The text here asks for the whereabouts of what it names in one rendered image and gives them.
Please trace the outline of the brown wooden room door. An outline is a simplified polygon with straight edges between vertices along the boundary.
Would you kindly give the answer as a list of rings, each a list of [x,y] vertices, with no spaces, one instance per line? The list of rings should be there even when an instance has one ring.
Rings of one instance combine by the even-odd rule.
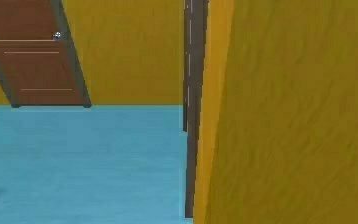
[[[62,0],[0,0],[0,87],[14,108],[91,106]]]

